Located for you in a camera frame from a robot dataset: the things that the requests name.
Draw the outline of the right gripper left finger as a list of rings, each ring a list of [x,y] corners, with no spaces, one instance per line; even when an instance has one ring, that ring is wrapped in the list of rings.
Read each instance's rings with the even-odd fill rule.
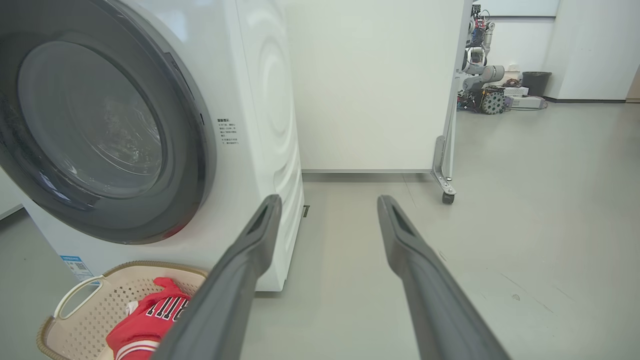
[[[154,360],[240,358],[258,279],[272,264],[281,215],[281,197],[270,194],[165,335]]]

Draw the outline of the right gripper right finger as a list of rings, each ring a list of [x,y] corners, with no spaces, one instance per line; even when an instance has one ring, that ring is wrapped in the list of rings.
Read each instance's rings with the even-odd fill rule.
[[[387,262],[402,280],[420,358],[507,360],[509,355],[395,198],[377,214]]]

